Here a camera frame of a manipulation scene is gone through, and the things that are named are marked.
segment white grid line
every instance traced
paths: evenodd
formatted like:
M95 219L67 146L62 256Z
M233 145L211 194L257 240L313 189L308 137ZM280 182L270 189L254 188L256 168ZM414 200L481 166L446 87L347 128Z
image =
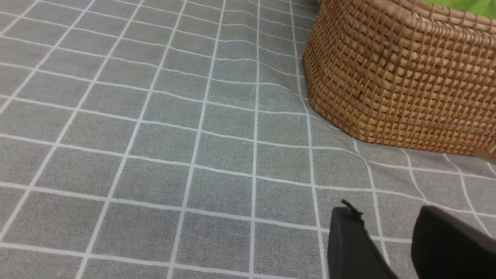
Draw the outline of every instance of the white grid line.
M7 25L1 32L0 32L0 37L3 37L3 35L9 31L21 18L23 18L29 11L34 8L40 2L40 0L35 0L24 12L22 12L20 15L13 14L13 13L5 13L11 16L15 16L15 19Z
M179 269L191 270L191 271L217 273L217 274L225 274L225 275L232 275L232 276L244 276L244 277L248 276L248 273L246 273L246 272L238 272L238 271L217 269L217 268L204 268L204 267L197 267L197 266L183 265L183 264L172 265L171 263L167 263L167 262L146 261L146 260L138 260L138 259L111 256L111 255L85 254L85 253L76 252L76 251L53 249L53 248L24 245L24 244L0 242L0 248L18 249L18 250L24 250L24 251L40 252L40 253L47 253L47 254L53 254L53 255L72 256L72 257L79 257L79 258L88 257L89 259L95 259L95 260L108 260L108 261L137 264L137 265L143 265L143 266L156 266L156 267L174 266L174 267L179 268ZM257 278L260 278L260 279L290 279L287 277L279 277L279 276L264 275L264 274L256 274L255 276Z
M197 132L197 129L194 129L194 128L188 128L188 127L183 127L183 126L179 126L179 125L173 125L173 124L168 124L168 123L161 123L161 122L154 122L154 121L142 121L143 123L148 123L148 124L157 124L157 125L163 125L163 126L169 126L169 127L175 127L175 128L179 128L179 129L184 129L184 130L190 130L190 131L195 131ZM238 140L246 140L246 141L251 141L253 142L252 139L246 139L246 138L239 138L239 137L234 137L234 136L228 136L228 135L222 135L222 134L216 134L216 133L212 133L212 132L208 132L208 131L203 131L202 130L202 133L208 133L210 135L213 135L213 136L219 136L219 137L224 137L224 138L233 138L233 139L238 139ZM19 140L23 140L23 141L28 141L28 142L34 142L34 143L43 143L43 144L47 144L47 145L54 145L53 142L49 142L49 141L43 141L43 140L37 140L37 139L30 139L30 138L26 138L26 137L18 137L18 136L12 136L12 135L6 135L6 134L0 134L0 138L11 138L11 139L19 139ZM273 143L273 142L266 142L266 141L257 141L258 144L266 144L266 145L272 145L272 146L279 146L279 147L288 147L288 148L301 148L301 149L308 149L308 146L306 145L287 145L287 144L279 144L279 143ZM67 145L67 144L61 144L59 143L58 144L59 146L62 146L62 145L66 145L66 146L70 146L70 145ZM78 148L84 148L84 147L79 147L79 146L74 146L73 147L74 149L78 149ZM410 170L408 166L397 166L397 165L389 165L389 164L384 164L384 163L379 163L379 162L375 162L375 161L371 161L371 160L368 160L364 157L362 157L361 155L359 154L356 154L350 150L347 150L347 149L343 149L343 148L339 148L339 147L331 147L331 146L312 146L312 149L319 149L319 150L335 150L335 151L344 151L344 152L347 152L349 154L352 154L352 155L355 155L361 159L364 159L365 161L367 161L368 163L372 163L372 164L375 164L375 165L378 165L378 166L383 166L383 167L388 167L388 168L393 168L393 169L401 169L401 170ZM105 151L105 150L97 150L97 149L94 149L95 152L100 152L102 154L109 154L109 153L112 153L112 154L118 154L118 156L122 156L123 154L120 154L120 153L115 153L115 152L109 152L109 151ZM450 175L459 175L458 172L453 172L453 171L445 171L445 170L437 170L437 169L429 169L429 168L420 168L420 167L412 167L411 168L412 170L415 170L415 171L423 171L423 172L431 172L431 173L440 173L440 174L450 174ZM482 175L477 175L477 174L469 174L469 173L463 173L463 176L464 177L473 177L473 178L481 178L481 179L486 179L486 180L490 180L490 181L496 181L496 178L493 178L493 177L487 177L487 176L482 176ZM300 182L288 182L288 183L291 183L291 184L295 184L295 185L311 185L311 184L306 184L306 183L300 183ZM323 189L330 189L329 187L333 187L333 186L317 186L317 187L322 187ZM422 198L419 198L419 197L414 197L414 196L410 196L410 195L405 195L405 197L411 197L413 199L417 199L417 200L422 200ZM444 207L448 210L454 210L456 211L457 209L450 209L449 207Z
M127 25L125 26L124 30L122 31L122 33L121 33L121 36L120 36L120 37L122 37L122 36L124 35L125 31L127 30L127 28L129 27L129 25L131 24L131 20L132 20L132 19L136 16L136 14L137 14L137 12L138 12L138 10L139 10L139 7L141 6L141 4L142 4L143 2L144 2L144 0L141 0L141 1L139 2L139 4L136 6L136 8L135 8L135 10L134 10L134 13L133 13L132 17L131 17L131 18L130 18L130 20L127 22ZM182 9L181 9L181 13L182 13L182 11L184 10L185 5L186 5L186 2L184 2L184 3L183 3L183 7L182 7ZM177 20L176 20L176 26L174 27L174 30L177 28L177 25L179 24L179 20L180 20L180 18L181 18L181 14L179 14L179 16L178 16L178 18L177 18ZM103 220L104 220L105 215L106 215L106 213L107 213L107 210L108 210L108 208L109 208L109 206L110 206L110 200L112 199L112 197L113 197L113 195L114 195L114 191L115 191L115 189L116 189L116 187L117 187L117 183L118 183L118 181L119 181L119 178L121 177L121 174L122 174L122 172L123 172L124 165L125 165L125 163L126 163L126 161L127 161L127 158L128 158L128 156L129 156L129 152L131 151L131 148L132 148L132 145L133 145L133 143L134 143L134 140L136 139L136 135L138 134L138 129L139 129L140 124L141 124L141 122L142 122L142 120L143 120L143 116L144 116L144 114L145 114L146 107L147 107L148 102L150 101L150 97L151 97L151 95L152 95L152 93L153 93L153 87L155 86L155 83L156 83L156 81L157 81L157 78L158 78L158 76L159 76L159 74L160 74L160 69L162 68L162 65L164 64L165 58L166 58L166 56L167 56L167 53L168 53L168 50L169 50L169 47L168 47L168 46L171 44L172 39L173 39L173 37L174 37L174 30L172 31L172 34L171 34L171 36L170 36L170 38L169 38L169 42L168 42L168 44L167 44L167 47L166 47L166 48L165 48L165 50L164 50L164 53L163 53L163 55L162 55L162 59L160 60L160 65L159 65L159 67L157 68L157 70L155 71L155 76L153 77L153 80L152 80L152 82L151 82L151 84L150 84L150 88L149 88L149 90L148 90L148 93L147 93L147 96L146 96L146 100L145 100L145 102L144 102L144 104L143 104L143 107L142 107L142 109L141 109L141 113L140 113L140 115L139 115L138 121L136 122L136 125L134 126L133 133L132 133L132 135L131 135L131 138L129 139L129 143L128 143L127 148L126 148L126 150L125 150L124 156L122 157L121 163L120 163L119 168L118 168L118 170L117 170L117 174L116 174L116 176L114 177L114 181L112 182L112 186L111 186L111 188L110 188L110 190L109 190L109 193L108 193L108 195L107 195L107 199L106 199L105 204L104 204L104 206L103 206L103 208L102 208L102 211L101 211L101 213L100 213L100 216L99 216L99 218L98 218L98 221L97 221L97 223L96 223L96 225L95 225L95 229L94 229L93 234L92 234L92 236L91 236L91 239L90 239L90 242L89 242L89 244L88 244L88 247L86 248L86 253L85 253L85 254L86 254L86 256L83 258L83 261L81 262L81 265L80 265L80 267L79 267L79 271L78 271L78 273L77 273L77 275L76 275L76 279L80 279L80 278L83 276L84 270L85 270L86 265L87 265L87 263L88 263L88 256L91 254L91 251L93 250L93 246L95 245L96 238L97 238L98 233L99 233L99 231L100 231L100 228L101 228L101 226L102 226L102 223L103 223ZM115 42L114 49L115 49L115 46L118 44L119 40L120 40L120 39L118 39L118 40Z
M130 62L130 63L143 64L141 62L134 62L134 61L124 60L124 59L114 58L114 57L110 57L109 59L120 60L120 61L125 61L125 62ZM35 72L41 72L41 73L46 73L46 74L50 74L50 75L57 75L57 76L62 76L62 77L67 77L67 78L72 78L72 79L77 79L77 80L86 81L86 82L92 82L92 80L87 79L87 78L83 78L83 77L77 77L77 76L72 76L72 75L68 75L68 74L64 74L64 73L52 72L52 71L48 71L48 70L34 69L32 67L22 66L22 65L16 65L16 64L6 63L6 62L0 62L0 66L8 66L8 67L20 68L20 69L26 69L26 70L34 70ZM179 70L172 70L172 69L167 69L167 68L161 68L161 70L165 70L165 71L169 71L169 72L177 72L177 73L184 74L184 75L191 75L191 76L196 76L196 77L207 79L206 76L202 76L202 75L198 75L198 74L194 74L194 73L183 72L183 71L179 71ZM239 81L222 80L222 79L215 79L215 78L212 78L212 80L218 81L218 82L222 82L222 83L226 83L226 84L256 85L256 82L239 82ZM111 82L105 82L105 81L95 81L95 83L96 84L112 85L112 86L120 86L120 87L125 87L125 88L131 88L131 89L141 90L141 91L147 91L148 90L148 89L141 88L141 87L126 85L126 84L111 83ZM290 89L288 89L288 88L286 88L286 87L284 87L284 86L282 86L280 84L277 84L277 83L260 82L259 85L276 86L276 87L279 87L279 88L282 88L282 89L286 90L287 92L291 93L294 96L297 96ZM161 90L154 90L154 91L155 92L164 92L164 91L161 91Z
M456 170L458 170L458 174L460 175L461 186L462 186L462 189L463 189L463 194L465 195L465 199L467 200L467 203L470 206L471 213L474 215L475 219L477 219L477 222L479 223L479 225L481 225L482 229L484 229L484 231L486 232L486 234L488 236L491 236L491 233L488 231L488 229L486 228L486 226L484 226L484 223L482 223L481 219L476 214L475 209L474 209L474 206L472 205L472 202L470 201L470 198L468 197L467 186L465 185L465 179L463 178L462 171L460 170L460 168L455 163L451 162L451 160L448 158L448 156L446 156L445 153L443 153L443 156L446 159L446 161L448 161L448 163L452 164L456 168Z
M224 16L224 8L225 8L225 6L226 6L226 0L224 0L223 3L222 3L222 11L220 13L220 20L219 20L220 22L222 22L222 18ZM172 254L171 254L171 263L173 265L176 263L176 256L177 256L178 249L179 249L179 241L181 239L181 233L182 233L183 223L184 223L185 214L186 214L185 209L187 208L187 200L188 200L188 196L189 196L189 189L191 187L191 181L192 181L192 178L193 178L193 171L194 171L194 167L193 166L195 165L196 156L198 154L198 147L200 145L201 130L202 130L202 126L203 126L203 120L205 118L206 101L207 101L208 93L209 93L209 90L210 90L210 82L212 80L212 73L213 73L213 70L214 70L215 56L216 56L216 53L217 53L217 46L219 44L219 41L218 40L219 40L219 37L220 37L221 27L222 27L221 24L219 24L218 27L217 27L217 37L215 39L214 51L213 51L213 55L212 55L212 61L210 62L210 70L209 70L209 73L208 73L208 79L207 79L207 85L206 85L206 89L205 89L205 95L203 97L203 103L201 105L200 120L199 120L199 123L198 123L198 132L196 133L196 139L195 139L194 148L193 148L193 155L192 155L192 158L191 158L191 167L189 168L188 178L187 178L187 182L186 182L185 194L184 194L184 197L183 197L182 210L181 210L181 213L179 215L179 221L178 221L178 227L177 227L177 231L176 231L176 237L174 239L174 246L173 246ZM171 266L169 268L169 270L167 271L167 279L172 279L173 274L174 274L174 266Z
M32 45L37 45L37 46L43 46L43 47L48 47L48 48L54 47L54 46L51 46L51 45L48 45L48 44L42 44L42 43L27 41L27 40L15 38L15 37L3 36L3 38L8 39L8 40L12 40L12 41L19 41L19 42L23 42L23 43L27 43L27 44L32 44ZM137 42L137 43L142 43L141 41L137 41L137 40L126 39L126 38L123 38L123 39L124 40L129 40L129 41L134 41L134 42ZM165 45L161 45L161 44L151 44L151 45L166 47ZM84 55L88 55L88 56L94 56L94 57L101 57L101 58L105 58L106 57L105 55L102 55L102 54L94 54L94 53L90 53L90 52L73 50L73 49L68 49L68 48L63 48L63 47L55 47L55 49L63 50L63 51L67 51L67 52L72 52L72 53L84 54ZM174 49L174 50L179 51L179 52L182 52L182 53L188 53L188 54L192 54L192 55L198 55L198 56L202 56L202 57L212 58L212 57L210 57L208 55L201 55L201 54L198 54L198 53L194 53L194 52L190 52L190 51L184 51L184 50L181 50L181 49L175 49L175 48L171 48L171 47L170 47L170 49ZM120 57L115 57L115 56L110 57L110 59L124 61L124 62L128 62L128 63L133 63L133 64L146 65L146 66L150 66L150 67L154 67L154 68L157 68L158 67L158 65L156 65L156 64L147 63L147 62L140 62L140 61L134 61L134 60L128 60L128 59L124 59L124 58L120 58ZM257 60L251 59L251 58L241 58L241 59L215 58L215 60L221 60L221 61L252 61L252 62L257 62ZM266 64L266 63L261 63L261 64L263 64L263 65L265 65L265 66L273 69L274 71L277 71L277 72L279 72L281 74L284 74L284 75L290 75L290 76L294 76L294 77L303 77L303 76L296 75L296 74L293 74L293 73L283 72L283 71L278 70L278 69L276 69L276 68L274 68L271 65Z
M130 4L130 5L136 5L136 4L133 4L133 3L129 3L129 2L124 2L122 0L112 0L112 1L116 1L116 2L122 2L122 3L127 3L127 4ZM203 7L207 7L207 8L212 8L212 9L216 9L216 10L221 10L219 8L215 8L215 7L210 7L210 6L207 6L207 5L202 5L202 4L199 4L199 3L194 3L194 2L188 2L188 3L191 3L191 4L195 4L195 5L198 5L198 6L203 6ZM153 9L153 10L157 10L157 11L163 11L163 12L169 12L169 13L175 13L173 11L168 11L168 10L164 10L164 9L160 9L160 8L155 8L155 7L151 7L151 6L146 6L146 5L142 5L142 7L144 8L149 8L149 9ZM255 17L255 15L245 11L245 10L225 10L226 12L243 12L247 15L250 15L252 17ZM198 20L202 20L202 21L205 21L205 22L210 22L210 23L214 23L214 24L219 24L219 22L215 22L213 20L208 20L208 19L204 19L204 18L199 18L199 17L196 17L196 16L193 16L193 15L188 15L188 14L184 14L183 16L187 16L187 17L191 17L191 18L195 18L195 19L198 19ZM284 25L284 26L289 26L291 27L291 25L289 24L285 24L285 23L282 23L282 22L278 22L278 21L272 21L272 20L268 20L268 19L264 19L262 18L263 20L267 20L267 21L270 21L270 22L273 22L273 23L276 23L276 24L281 24L281 25ZM222 26L229 26L229 25L243 25L243 26L246 26L246 27L249 27L251 29L253 29L252 27L246 25L246 24L242 24L242 23L222 23ZM306 28L302 28L302 27L296 27L295 28L297 29L301 29L301 30L305 30L305 31L311 31L309 29L306 29Z
M249 279L253 279L255 273L255 218L256 218L256 162L257 162L257 139L258 139L258 98L260 93L260 0L257 1L257 21L256 21L256 86L255 86L255 112L253 125L253 160L251 173L251 222L250 222L250 241L249 241Z
M44 1L44 0L38 0L38 2L41 2L41 3L46 3L46 4L51 4L51 5L56 5L56 6L61 6L61 7L65 7L65 8L69 8L69 9L73 9L73 10L79 10L79 11L83 11L83 9L80 9L80 8L76 8L76 7L71 7L71 6L67 6L67 5L64 5L64 4L59 4L59 3L52 3L52 2L47 2L47 1ZM133 6L136 6L137 4L135 3L127 3L129 5L133 5ZM160 11L160 12L166 12L166 13L171 13L171 14L176 14L178 15L177 12L174 12L174 11L169 11L169 10L164 10L164 9L160 9L160 8L155 8L155 7L151 7L151 6L146 6L146 5L141 5L140 7L142 8L148 8L148 9L152 9L152 10L156 10L156 11ZM242 11L242 10L224 10L224 11ZM125 18L125 17L120 17L120 16L116 16L116 15L110 15L110 14L105 14L105 13L101 13L101 12L97 12L97 11L92 11L92 10L89 10L87 11L88 13L93 13L93 14L98 14L98 15L102 15L102 16L107 16L107 17L112 17L112 18L117 18L117 19L122 19L122 20L129 20L128 18ZM186 17L190 17L190 18L194 18L194 19L197 19L197 20L201 20L201 21L204 21L204 22L209 22L209 23L213 23L213 24L219 24L219 22L215 22L215 21L212 21L212 20L208 20L208 19L204 19L204 18L200 18L200 17L196 17L196 16L193 16L193 15L188 15L188 14L183 14L183 16L186 16ZM288 26L287 24L284 24L282 22L274 22L274 23L278 23L278 24L282 24L282 25L286 25ZM229 26L230 24L224 24L224 23L220 23L222 26ZM246 25L246 24L240 24L240 25L243 25L243 26L246 26L248 28L251 28L250 26ZM166 27L166 28L169 28L171 29L170 27L167 27L167 26L163 26L163 25L157 25L157 26L161 26L161 27ZM301 28L301 27L296 27L298 29L301 29L301 30L305 30L305 31L310 31L308 29L305 29L305 28Z
M493 166L489 162L488 162L488 167L496 175L496 171L493 169Z
M424 199L424 202L426 202L427 205L431 205L431 202L429 202L429 200L427 200L426 195L424 195L424 192L422 192L422 190L420 190L420 187L417 184L417 180L415 179L415 176L413 175L412 160L410 160L410 155L408 155L408 153L405 151L405 149L403 149L403 148L400 148L400 149L406 156L406 160L408 162L408 172L410 173L410 178L412 179L413 185L415 186L417 191L419 191L420 195L422 196L422 199Z
M60 5L60 6L63 6L63 7L68 7L68 8L72 8L72 7L69 7L69 6L62 5L62 4L57 4L57 5ZM6 13L6 12L1 12L1 11L0 11L0 13L8 14L8 15L14 15L14 14ZM107 14L98 13L98 12L93 12L93 11L88 11L87 13L93 13L93 14L98 14L98 15L101 15L101 16L112 17L112 18L117 18L117 19L121 19L121 20L127 20L125 18L121 18L121 17L117 17L117 16L113 16L113 15L107 15ZM34 19L34 18L26 17L26 16L20 16L20 18L26 19L26 20L31 20L31 21L36 21L36 22L41 22L41 23L46 23L46 24L52 24L52 25L56 25L56 26L60 26L60 27L67 27L67 28L69 28L68 25L63 25L63 24L60 24L60 23L55 23L55 22L50 22L50 21L45 21L45 20ZM144 21L135 20L135 19L133 19L131 22L133 22L133 23L139 23L139 24L144 24L144 25L155 26L155 27L159 27L159 28L165 28L165 29L168 29L168 30L172 30L172 28L171 27L168 27L168 26L158 25L158 24L144 22ZM112 37L112 38L118 38L118 36L115 36L115 35L101 33L101 32L93 31L93 30L90 30L90 29L84 29L84 28L80 28L80 27L74 27L73 30L86 31L86 32L90 32L90 33L94 33L94 34L98 34L98 35L102 35L102 36L107 36L107 37ZM202 38L209 39L209 40L212 40L212 41L214 40L214 38L211 38L211 37L208 37L208 36L205 36L205 35L201 35L201 34L195 34L195 33L187 32L187 31L176 30L176 32L180 32L180 33L188 34L188 35L192 35L192 36L197 36L197 37L202 37ZM270 34L267 34L267 33L264 33L264 34L267 35L267 36L274 37L273 35L270 35ZM145 41L134 40L134 39L131 39L131 38L122 38L122 39L124 39L124 40L130 40L130 41L135 41L135 42L143 43L143 44L161 45L161 46L163 46L162 44L149 43L149 42L145 42ZM243 39L238 39L238 40L221 40L221 39L219 39L219 42L223 42L223 43L226 43L226 42L245 42L245 43L249 43L249 44L252 44L252 45L256 45L253 42L250 42L250 41L247 41L247 40L243 40ZM264 49L266 51L269 51L269 52L278 54L278 55L293 57L293 55L279 53L279 52L276 52L276 51L273 51L273 50L270 50L270 49L267 49L267 48L264 48L264 47L260 47L260 48L261 49Z
M90 4L86 7L85 11L87 11L91 5L95 2L95 0L92 0L90 2ZM71 25L71 27L74 27L78 22L79 20L83 17L85 12L82 12L78 18L74 21L74 23ZM0 108L0 114L2 114L2 112L4 112L5 108L9 105L9 103L13 100L13 98L21 91L21 89L28 83L28 81L34 76L34 73L35 73L35 70L39 69L41 67L41 65L48 59L48 57L50 56L50 54L54 51L55 47L57 47L61 42L62 40L67 36L67 34L71 31L71 28L67 29L65 31L65 33L59 38L59 40L57 41L57 43L45 54L45 56L43 57L43 59L34 67L34 69L29 73L29 75L25 78L25 80L23 81L23 83L14 91L14 93L7 99L7 101L3 104L3 106ZM97 79L97 76L99 75L99 72L101 70L101 68L99 69L97 75L95 76L94 80ZM76 108L79 108L81 107L82 103L84 102L84 99L85 97L88 95L89 93L89 90L91 89L90 87L88 87L88 89L86 90L84 96L81 98L81 100L79 101L79 104ZM17 203L14 211L12 212L12 214L10 215L9 219L7 220L7 222L5 223L5 225L3 226L2 230L0 231L0 241L3 240L3 237L5 236L5 234L7 233L8 229L10 228L10 225L12 225L15 217L17 216L17 214L19 213L19 211L21 210L22 206L24 205L24 202L26 201L26 199L28 198L29 196L29 193L32 189L32 187L34 187L34 185L36 184L36 182L38 181L38 178L40 177L41 173L43 172L43 170L45 169L45 166L48 164L48 161L50 160L50 158L52 157L52 154L55 152L55 148L57 147L57 144L60 143L60 141L62 140L62 137L64 136L65 132L67 131L69 125L72 123L72 120L74 119L75 115L77 113L77 110L75 110L71 117L69 118L68 122L66 123L66 125L64 126L64 128L62 129L61 133L59 134L59 136L57 137L57 140L55 142L55 144L52 146L52 148L50 149L49 153L47 154L47 156L45 157L45 159L43 160L40 168L38 169L38 171L36 172L36 175L35 177L33 178L33 180L31 181L31 183L29 184L29 188L24 192L22 198L19 200L19 202Z
M290 5L290 11L291 11L291 24L294 27L295 25L295 20L293 17L293 4L291 0L289 1ZM292 28L293 31L293 48L295 51L295 64L296 64L296 75L300 75L300 67L298 63L298 58L297 58L297 48L296 48L296 34L295 34L295 29ZM300 79L297 79L297 87L298 87L298 94L300 95L300 100L305 107L306 115L307 115L307 135L308 135L308 147L309 147L309 163L310 163L310 183L311 183L311 191L312 191L312 199L313 199L313 210L315 214L315 224L317 225L317 237L318 237L318 248L319 248L319 253L320 253L320 266L322 268L322 279L327 278L327 263L325 260L325 252L324 252L324 241L322 239L322 233L320 229L320 216L319 216L319 211L318 211L318 200L317 200L317 191L315 189L315 174L314 174L314 167L313 167L313 149L312 149L312 137L311 137L311 124L310 124L310 113L308 111L307 106L304 103L304 99L302 96L302 91L301 91L301 86L300 86Z
M128 158L142 159L141 157L137 157L137 156L129 156ZM195 165L194 168L208 169L208 168L204 168L204 167L198 166L198 165ZM256 176L256 179L264 180L266 178ZM27 185L21 185L21 184L16 184L16 183L7 183L7 182L0 182L0 187L7 187L7 188L13 188L13 189L19 189L19 190L26 190L29 188L29 186L27 186ZM53 194L53 195L58 195L58 196L63 196L63 197L72 197L72 198L79 198L79 199L85 199L85 200L92 200L92 201L105 202L105 201L109 200L111 203L115 203L115 204L133 205L133 206L139 206L139 207L145 207L145 208L151 208L151 209L161 209L161 210L171 210L171 211L182 211L183 210L183 207L154 204L154 203L149 203L149 202L134 201L134 200L128 200L128 199L121 199L121 198L108 199L107 197L103 197L103 196L96 196L96 195L84 194L84 193L76 193L76 192L64 191L64 190L53 189L53 188L45 188L45 187L39 187L39 186L34 186L31 191L39 192L39 193ZM311 226L311 225L288 223L288 222L283 222L283 221L263 219L263 218L257 218L257 217L252 218L251 216L235 215L235 214L229 214L229 213L224 213L224 212L208 211L208 210L194 209L194 208L188 208L188 207L186 207L184 210L185 210L185 212L196 213L196 214L207 215L207 216L229 218L229 219L235 219L235 220L241 220L241 221L254 220L257 223L278 225L278 226L295 228L295 229L322 231L322 232L329 233L328 228L322 228L322 227L317 228L316 226ZM457 210L457 212L460 212L460 211L462 211L463 213L472 213L469 210ZM478 213L478 215L487 216L487 214L482 214L482 213ZM487 216L487 217L496 218L496 215ZM380 237L380 236L375 236L375 235L371 236L371 237L376 239L376 240L383 239L386 242L405 241L404 238L392 238L392 237L384 237L384 236Z
M357 141L355 139L353 139L353 145L355 146L355 151L357 152L357 154L360 154L358 151ZM375 189L375 183L374 183L373 176L372 176L372 169L369 166L369 163L367 162L367 160L365 160L363 158L363 161L365 162L365 165L367 166L367 172L369 173L369 180L370 180L370 184L371 184L371 188L372 188L373 206L374 206L374 210L375 210L375 220L377 222L377 232L379 233L379 237L383 237L384 235L382 233L382 225L380 222L380 215L379 215L379 205L378 205L378 201L377 201L377 191ZM387 253L386 244L385 244L384 240L380 241L380 245L382 247L382 254L384 256L384 260L387 262L388 265L390 265L391 261L389 260L389 255Z

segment fabric surface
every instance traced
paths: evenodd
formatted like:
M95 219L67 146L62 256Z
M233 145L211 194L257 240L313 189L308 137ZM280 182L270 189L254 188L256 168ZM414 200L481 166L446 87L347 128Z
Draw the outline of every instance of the fabric surface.
M496 235L493 167L356 141L311 109L316 14L0 0L0 278L325 278L342 199L406 279L422 205Z

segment basket rim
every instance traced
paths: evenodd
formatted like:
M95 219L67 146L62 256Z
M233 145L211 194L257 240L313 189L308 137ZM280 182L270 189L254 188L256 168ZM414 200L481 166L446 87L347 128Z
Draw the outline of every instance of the basket rim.
M368 0L394 16L396 20L413 24L420 18L455 24L496 34L496 19L428 3L425 0Z

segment gray square tile pattern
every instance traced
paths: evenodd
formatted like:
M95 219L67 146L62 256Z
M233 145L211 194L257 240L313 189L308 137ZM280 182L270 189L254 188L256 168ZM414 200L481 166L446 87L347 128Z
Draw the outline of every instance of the gray square tile pattern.
M0 0L2 276L326 279L342 199L402 278L422 205L495 236L496 167L311 109L315 3Z

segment wicker basket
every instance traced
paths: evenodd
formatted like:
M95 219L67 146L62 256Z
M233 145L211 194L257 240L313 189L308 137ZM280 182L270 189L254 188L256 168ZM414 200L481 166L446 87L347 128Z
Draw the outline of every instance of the wicker basket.
M421 0L324 0L303 55L310 103L367 142L496 149L496 20Z

